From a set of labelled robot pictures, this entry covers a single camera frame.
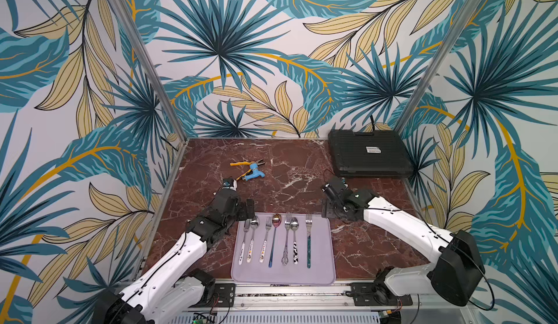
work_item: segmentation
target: metal vent grille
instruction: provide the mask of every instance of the metal vent grille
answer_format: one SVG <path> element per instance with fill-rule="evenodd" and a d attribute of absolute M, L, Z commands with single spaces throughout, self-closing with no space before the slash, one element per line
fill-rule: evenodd
<path fill-rule="evenodd" d="M 219 323 L 226 312 L 218 314 L 215 323 Z M 171 320 L 169 324 L 191 324 L 194 315 L 183 312 Z M 278 311 L 278 312 L 242 312 L 229 313 L 223 324 L 380 324 L 377 312 L 327 312 L 317 314 L 316 311 Z"/>

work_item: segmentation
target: metal pole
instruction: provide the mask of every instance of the metal pole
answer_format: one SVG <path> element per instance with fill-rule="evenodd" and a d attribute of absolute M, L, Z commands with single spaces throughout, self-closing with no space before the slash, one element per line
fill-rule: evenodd
<path fill-rule="evenodd" d="M 419 81 L 415 92 L 409 98 L 407 105 L 405 106 L 405 110 L 403 110 L 401 116 L 397 120 L 395 131 L 399 134 L 401 134 L 403 128 L 413 115 L 413 112 L 415 112 L 415 108 L 419 104 L 420 99 L 422 99 L 422 96 L 426 92 L 426 89 L 429 87 L 432 78 L 436 75 L 436 72 L 442 64 L 443 59 L 445 59 L 450 50 L 453 48 L 455 42 L 459 38 L 459 35 L 461 35 L 463 29 L 473 16 L 474 11 L 479 6 L 480 1 L 482 0 L 465 0 L 461 10 L 457 11 L 455 21 L 450 26 L 448 33 L 443 38 L 442 44 L 440 45 L 436 53 L 434 53 L 432 61 L 426 68 L 426 72 Z"/>
<path fill-rule="evenodd" d="M 161 79 L 159 78 L 153 62 L 151 61 L 149 54 L 147 53 L 147 49 L 143 44 L 140 33 L 136 27 L 136 23 L 133 21 L 128 11 L 126 2 L 124 0 L 107 1 L 110 4 L 112 10 L 115 12 L 118 23 L 122 26 L 124 33 L 128 36 L 130 45 L 134 49 L 134 53 L 137 55 L 139 63 L 141 64 L 143 70 L 147 75 L 147 78 L 153 86 L 153 90 L 159 98 L 159 102 L 163 107 L 163 111 L 166 112 L 172 127 L 175 128 L 175 133 L 178 134 L 180 142 L 185 143 L 187 139 L 186 133 L 182 129 L 178 118 L 176 118 L 176 114 L 172 109 L 169 97 L 164 91 L 163 83 L 161 83 Z"/>

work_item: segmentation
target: label sticker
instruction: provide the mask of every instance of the label sticker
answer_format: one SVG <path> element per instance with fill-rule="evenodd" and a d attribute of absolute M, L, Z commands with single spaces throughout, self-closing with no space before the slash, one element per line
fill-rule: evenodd
<path fill-rule="evenodd" d="M 382 150 L 380 150 L 380 147 L 366 146 L 366 152 L 368 152 L 368 153 L 382 153 Z"/>

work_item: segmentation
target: fork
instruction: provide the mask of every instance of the fork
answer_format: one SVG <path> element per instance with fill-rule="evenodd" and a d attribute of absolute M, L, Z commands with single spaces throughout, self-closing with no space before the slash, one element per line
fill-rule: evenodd
<path fill-rule="evenodd" d="M 260 255 L 260 263 L 263 262 L 263 259 L 266 257 L 266 245 L 267 245 L 267 234 L 271 230 L 271 216 L 269 216 L 266 220 L 266 238 L 263 240 L 262 246 L 262 254 Z"/>
<path fill-rule="evenodd" d="M 285 229 L 287 230 L 287 237 L 285 237 L 285 249 L 283 251 L 283 258 L 281 259 L 281 263 L 283 266 L 286 266 L 289 263 L 289 251 L 287 250 L 287 244 L 289 242 L 289 229 L 291 228 L 291 213 L 287 213 L 287 217 L 285 218 Z"/>
<path fill-rule="evenodd" d="M 250 220 L 246 220 L 244 222 L 244 239 L 242 240 L 242 248 L 241 248 L 241 258 L 238 260 L 238 264 L 242 265 L 242 258 L 244 257 L 244 246 L 246 246 L 246 234 L 250 229 Z"/>
<path fill-rule="evenodd" d="M 308 239 L 308 258 L 306 267 L 310 268 L 310 229 L 312 228 L 312 214 L 306 214 L 306 237 Z"/>

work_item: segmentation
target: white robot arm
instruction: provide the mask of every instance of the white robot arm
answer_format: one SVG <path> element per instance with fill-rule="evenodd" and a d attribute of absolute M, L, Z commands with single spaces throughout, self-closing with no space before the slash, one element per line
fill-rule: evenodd
<path fill-rule="evenodd" d="M 211 298 L 213 288 L 204 282 L 208 277 L 205 273 L 205 277 L 190 276 L 177 285 L 176 282 L 234 221 L 253 217 L 253 206 L 243 209 L 235 188 L 235 181 L 225 181 L 210 207 L 192 220 L 171 250 L 119 296 L 103 292 L 95 306 L 93 324 L 164 324 L 180 310 L 202 298 Z M 464 231 L 453 234 L 428 225 L 371 190 L 353 192 L 338 177 L 333 177 L 323 191 L 329 199 L 324 202 L 323 217 L 364 220 L 377 225 L 430 261 L 427 265 L 381 272 L 373 283 L 378 303 L 382 304 L 384 299 L 386 305 L 390 298 L 407 294 L 438 293 L 450 303 L 466 305 L 484 273 L 471 235 Z"/>

